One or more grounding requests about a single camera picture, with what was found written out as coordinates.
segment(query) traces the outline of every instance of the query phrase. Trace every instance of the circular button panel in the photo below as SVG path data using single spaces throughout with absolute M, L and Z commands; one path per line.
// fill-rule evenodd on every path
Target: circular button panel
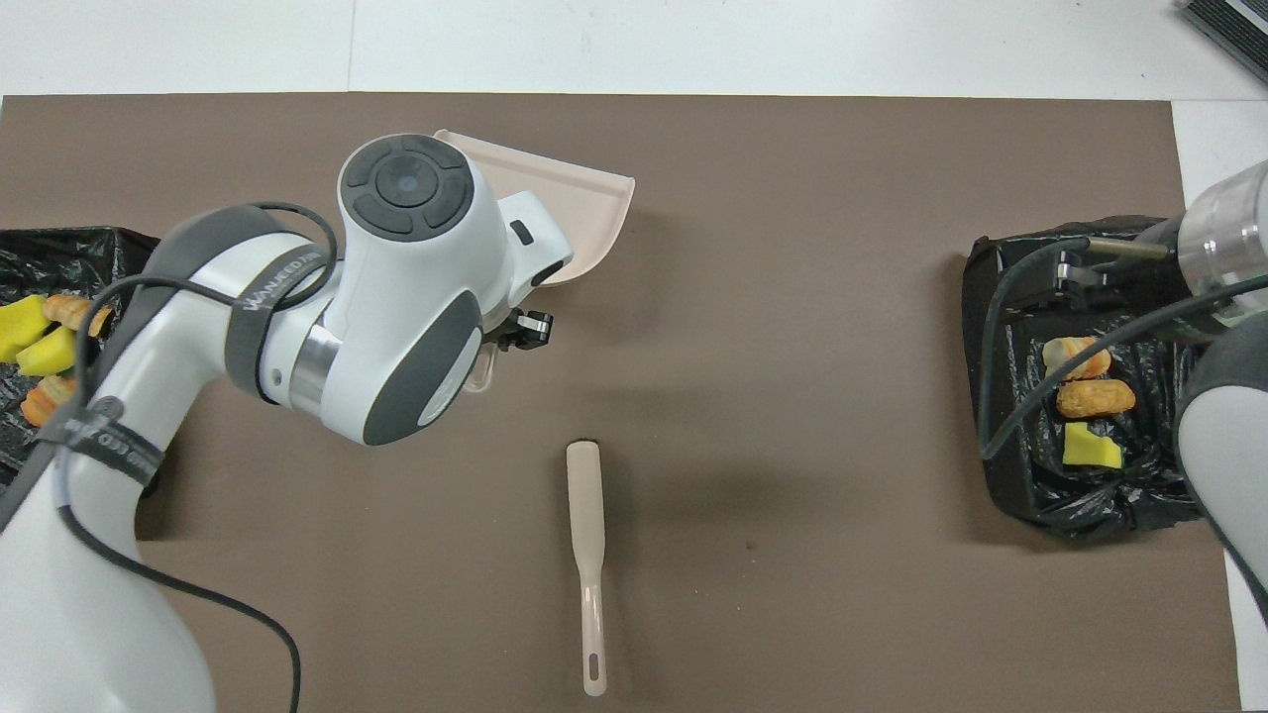
M 476 193 L 467 157 L 422 134 L 388 136 L 347 161 L 340 197 L 373 235 L 412 242 L 443 235 L 470 209 Z

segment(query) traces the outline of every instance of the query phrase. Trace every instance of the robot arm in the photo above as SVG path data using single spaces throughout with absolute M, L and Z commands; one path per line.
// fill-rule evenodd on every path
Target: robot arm
M 276 310 L 313 284 L 323 251 L 255 207 L 178 227 L 146 273 L 190 279 L 232 304 L 139 289 L 94 367 L 93 412 L 162 449 L 202 387 L 228 376 L 353 440 L 388 443 L 449 406 L 486 334 L 505 344 L 507 330 L 525 329 L 514 308 L 572 258 L 531 194 L 496 200 L 474 164 L 426 136 L 360 147 L 339 192 L 346 259 L 289 308 Z M 549 320 L 534 326 L 548 336 Z M 14 482 L 19 504 L 0 530 L 0 595 L 13 606 L 4 648 L 14 653 L 0 709 L 214 709 L 202 653 L 162 594 L 58 520 L 68 500 L 86 530 L 138 559 L 143 481 L 143 468 L 42 443 Z

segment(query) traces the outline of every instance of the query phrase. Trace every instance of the yellow food piece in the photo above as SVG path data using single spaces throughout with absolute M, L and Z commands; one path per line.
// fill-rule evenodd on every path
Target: yellow food piece
M 48 329 L 44 298 L 29 294 L 0 307 L 0 362 L 11 364 L 18 353 L 30 346 Z
M 1107 435 L 1089 431 L 1087 424 L 1065 424 L 1065 450 L 1061 453 L 1061 463 L 1122 469 L 1122 447 Z
M 75 365 L 75 330 L 57 327 L 44 339 L 18 353 L 18 373 L 49 377 Z

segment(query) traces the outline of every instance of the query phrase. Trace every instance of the control button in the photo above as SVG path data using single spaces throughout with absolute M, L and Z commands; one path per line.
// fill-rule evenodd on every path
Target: control button
M 515 231 L 521 244 L 533 245 L 533 233 L 529 232 L 529 226 L 524 225 L 524 221 L 511 221 L 511 230 Z
M 370 171 L 374 170 L 374 164 L 378 164 L 391 152 L 392 147 L 385 141 L 361 148 L 360 154 L 353 156 L 353 160 L 347 162 L 347 169 L 344 171 L 344 183 L 349 188 L 370 183 Z
M 424 203 L 424 219 L 434 228 L 448 223 L 462 209 L 468 190 L 472 190 L 472 183 L 465 175 L 446 175 L 440 181 L 440 194 Z
M 354 200 L 353 211 L 365 218 L 365 222 L 388 232 L 410 235 L 413 231 L 413 221 L 410 219 L 410 216 L 383 206 L 373 195 L 363 195 Z
M 441 169 L 459 169 L 467 164 L 460 151 L 430 136 L 406 136 L 401 138 L 401 148 L 422 154 Z
M 563 260 L 559 260 L 558 263 L 533 275 L 533 279 L 529 280 L 529 284 L 531 284 L 533 287 L 539 287 L 541 283 L 547 282 L 547 279 L 549 279 L 550 275 L 558 273 L 562 268 L 563 268 Z
M 440 179 L 435 169 L 416 156 L 393 156 L 379 166 L 374 188 L 393 206 L 413 208 L 436 194 Z

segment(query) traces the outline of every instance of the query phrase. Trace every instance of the black trash bag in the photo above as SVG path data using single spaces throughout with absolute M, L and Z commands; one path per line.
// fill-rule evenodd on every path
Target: black trash bag
M 0 303 L 28 294 L 91 298 L 112 282 L 139 273 L 156 245 L 153 237 L 112 227 L 0 231 Z M 112 306 L 103 334 L 118 322 L 124 303 Z M 38 382 L 38 377 L 18 374 L 15 364 L 0 364 L 0 492 L 36 447 L 37 429 L 19 406 Z
M 961 308 L 964 349 L 974 416 L 980 395 L 978 374 L 987 306 L 1002 270 L 1032 250 L 1066 237 L 1132 239 L 1159 218 L 1113 217 L 1094 223 L 1068 223 L 1040 233 L 1004 240 L 980 239 L 964 270 Z M 1041 291 L 1023 280 L 1018 292 Z M 994 384 L 989 409 L 992 431 L 1042 381 L 1044 344 L 1063 336 L 1103 336 L 1140 315 L 1123 306 L 1077 308 L 1068 301 L 1035 303 L 1000 320 L 995 335 Z M 1088 421 L 1097 435 L 1123 447 L 1123 469 L 1064 466 L 1064 424 L 1055 392 L 1027 417 L 990 461 L 983 462 L 987 487 L 995 506 L 1040 529 L 1077 542 L 1090 542 L 1129 530 L 1168 528 L 1202 516 L 1186 490 L 1174 453 L 1177 395 L 1203 348 L 1145 337 L 1110 349 L 1108 376 L 1136 395 L 1126 414 Z

